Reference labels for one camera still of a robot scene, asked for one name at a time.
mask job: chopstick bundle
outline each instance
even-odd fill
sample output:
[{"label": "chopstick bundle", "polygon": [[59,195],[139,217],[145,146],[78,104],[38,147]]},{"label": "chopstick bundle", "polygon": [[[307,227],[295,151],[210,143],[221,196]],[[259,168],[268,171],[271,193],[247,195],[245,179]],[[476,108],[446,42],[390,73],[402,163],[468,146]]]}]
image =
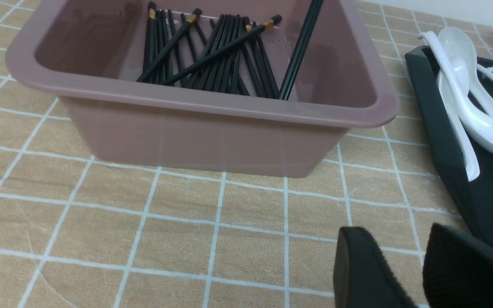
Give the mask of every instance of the chopstick bundle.
[{"label": "chopstick bundle", "polygon": [[[221,29],[223,27],[223,24],[226,22],[226,20],[227,20],[226,15],[220,15],[220,18],[218,19],[218,23],[216,23],[216,25],[214,25],[214,20],[211,19],[211,26],[213,26],[213,31],[211,33],[211,37],[209,37],[208,42],[205,45],[205,48],[203,49],[203,51],[201,52],[201,55],[199,56],[200,58],[203,58],[209,52],[211,52],[211,49],[213,46],[218,45],[218,42],[220,41],[220,37],[221,37]],[[197,86],[200,82],[198,80],[198,77],[199,77],[199,72],[194,72],[193,74],[191,74],[190,78],[187,81],[186,88],[193,89],[194,86]]]},{"label": "chopstick bundle", "polygon": [[280,87],[279,99],[288,100],[290,93],[294,87],[294,82],[298,76],[300,66],[303,61],[303,56],[306,54],[307,45],[311,39],[311,34],[317,23],[317,18],[321,12],[321,6],[323,5],[323,0],[312,0],[307,10],[306,18],[303,21],[302,29],[300,30],[300,35],[298,37],[298,42],[294,47],[292,57],[290,58],[290,63],[286,69],[284,79],[282,80],[282,85]]},{"label": "chopstick bundle", "polygon": [[213,53],[211,53],[211,54],[209,54],[203,58],[200,58],[199,61],[188,66],[182,72],[178,72],[177,74],[174,74],[171,78],[162,82],[162,84],[167,85],[167,84],[174,83],[174,82],[180,80],[183,76],[187,76],[188,74],[196,72],[197,70],[203,68],[206,65],[212,64],[214,61],[218,60],[220,57],[225,55],[227,52],[232,51],[233,49],[239,47],[241,44],[244,44],[245,42],[249,41],[250,39],[253,39],[254,37],[259,35],[260,33],[263,33],[264,31],[266,31],[267,29],[273,28],[276,24],[279,24],[281,20],[282,20],[282,17],[280,15],[273,16],[272,18],[268,19],[262,25],[258,25],[256,27],[252,28],[251,31],[241,35],[240,37],[238,37],[237,39],[234,39],[230,43],[227,43],[222,48],[214,51]]},{"label": "chopstick bundle", "polygon": [[[163,64],[163,60],[169,55],[170,51],[176,46],[178,41],[184,35],[186,35],[186,33],[190,30],[191,25],[197,21],[197,19],[201,15],[201,12],[202,12],[201,9],[197,8],[191,13],[190,17],[188,17],[186,22],[183,23],[182,26],[180,26],[180,29],[178,29],[176,31],[176,34],[168,41],[168,44],[165,47],[163,47],[163,49],[161,51],[159,51],[159,54],[157,54],[157,57],[151,63],[149,63],[148,68],[137,79],[137,82],[145,82],[146,79],[154,72],[154,70],[156,70],[161,64]],[[180,76],[179,78],[176,78],[173,81],[166,80],[165,85],[167,86],[171,83],[177,82],[182,77],[187,76],[188,74],[190,74],[190,72],[188,72],[187,74],[184,74],[183,76]]]},{"label": "chopstick bundle", "polygon": [[[225,26],[223,26],[222,30],[222,35],[220,38],[220,41],[218,43],[218,46],[216,49],[214,49],[213,52],[221,49],[222,47],[225,46],[225,44],[229,43],[230,41],[233,40],[233,28],[235,27],[235,17],[228,15],[227,16],[227,23]],[[213,91],[214,90],[214,84],[217,81],[218,78],[218,72],[223,71],[223,68],[220,69],[222,66],[222,61],[225,59],[224,57],[221,57],[221,59],[218,59],[215,61],[210,68],[210,72],[207,75],[207,83],[205,84],[203,90],[207,91]]]},{"label": "chopstick bundle", "polygon": [[[214,20],[211,20],[211,26],[213,29],[215,29],[215,24],[214,24]],[[241,78],[241,76],[239,75],[238,78],[237,78],[237,83],[238,83],[238,90],[239,90],[239,93],[241,95],[246,95],[246,96],[249,96],[250,94],[248,93],[248,89],[247,89],[247,86],[244,84],[243,82],[243,79]]]},{"label": "chopstick bundle", "polygon": [[[182,88],[250,95],[240,73],[243,54],[256,95],[273,98],[274,78],[270,78],[273,73],[260,34],[280,23],[281,16],[275,15],[262,25],[254,23],[253,27],[248,18],[243,19],[240,15],[221,15],[217,23],[209,20],[213,31],[207,39],[198,23],[200,13],[200,9],[195,9],[188,17],[180,14],[182,24],[177,30],[173,12],[156,10],[155,3],[149,2],[143,71],[137,82],[175,86],[179,81]],[[190,33],[192,26],[204,45],[200,55]],[[184,36],[192,55],[193,64],[190,66],[185,65],[183,51],[180,50],[179,41]],[[252,45],[258,72],[245,45],[247,42]],[[176,58],[178,67],[176,74],[173,74],[173,57]],[[269,94],[260,82],[259,75],[264,76]]]}]

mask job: plastic container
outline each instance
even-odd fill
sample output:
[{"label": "plastic container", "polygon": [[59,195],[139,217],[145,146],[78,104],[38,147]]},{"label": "plastic container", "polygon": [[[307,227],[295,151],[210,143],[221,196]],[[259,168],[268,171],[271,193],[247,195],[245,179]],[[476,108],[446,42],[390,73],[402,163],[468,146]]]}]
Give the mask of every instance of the plastic container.
[{"label": "plastic container", "polygon": [[[201,8],[206,35],[207,16],[282,15],[278,29],[262,34],[278,84],[309,7],[306,0],[156,4]],[[397,114],[395,90],[353,0],[325,1],[289,101],[135,82],[146,7],[146,0],[43,0],[6,53],[16,80],[59,96],[97,158],[305,177],[350,128],[385,125]]]},{"label": "plastic container", "polygon": [[[460,146],[435,82],[440,67],[431,49],[417,47],[407,53],[405,59],[431,145],[435,169],[473,236],[493,247],[493,154],[471,139],[481,175],[469,182]],[[478,58],[478,63],[486,68],[493,67],[493,60]],[[480,73],[478,77],[493,97],[493,82],[482,78]],[[469,98],[481,108],[473,96]]]}]

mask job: bin rim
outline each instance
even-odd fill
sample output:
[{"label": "bin rim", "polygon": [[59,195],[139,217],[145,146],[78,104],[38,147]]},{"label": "bin rim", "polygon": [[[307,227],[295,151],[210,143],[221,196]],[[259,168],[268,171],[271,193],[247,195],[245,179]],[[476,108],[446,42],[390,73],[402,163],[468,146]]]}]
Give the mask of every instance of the bin rim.
[{"label": "bin rim", "polygon": [[368,107],[341,107],[201,92],[49,70],[39,64],[35,54],[67,0],[43,0],[37,6],[8,47],[6,66],[11,76],[21,84],[57,96],[331,127],[374,128],[385,125],[398,113],[399,101],[395,88],[354,2],[334,1],[340,2],[344,9],[376,94],[376,100]]}]

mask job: black tray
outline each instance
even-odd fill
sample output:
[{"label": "black tray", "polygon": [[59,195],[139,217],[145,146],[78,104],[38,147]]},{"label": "black tray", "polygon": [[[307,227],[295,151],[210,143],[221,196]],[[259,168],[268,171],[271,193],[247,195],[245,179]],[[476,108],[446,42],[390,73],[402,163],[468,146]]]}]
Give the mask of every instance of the black tray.
[{"label": "black tray", "polygon": [[[444,186],[452,196],[467,227],[475,236],[493,247],[493,154],[471,140],[481,175],[472,182],[467,180],[460,146],[436,83],[440,67],[427,46],[417,47],[405,56],[410,79],[429,138],[433,163]],[[478,63],[488,68],[493,60],[478,58]],[[479,80],[493,97],[493,82]],[[473,103],[477,101],[470,95]]]}]

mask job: pink object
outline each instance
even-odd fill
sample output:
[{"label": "pink object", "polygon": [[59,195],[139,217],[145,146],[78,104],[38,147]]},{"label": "pink object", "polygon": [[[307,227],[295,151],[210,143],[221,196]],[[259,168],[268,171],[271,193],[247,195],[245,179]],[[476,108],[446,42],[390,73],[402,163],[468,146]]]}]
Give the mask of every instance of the pink object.
[{"label": "pink object", "polygon": [[[99,159],[299,178],[351,128],[379,127],[397,114],[395,88],[353,0],[323,4],[289,101],[135,82],[147,2],[43,0],[6,53],[16,80],[60,98]],[[309,1],[157,0],[176,13],[197,7],[203,16],[258,22],[282,14],[278,29],[263,34],[280,85]],[[211,33],[209,18],[199,25]]]}]

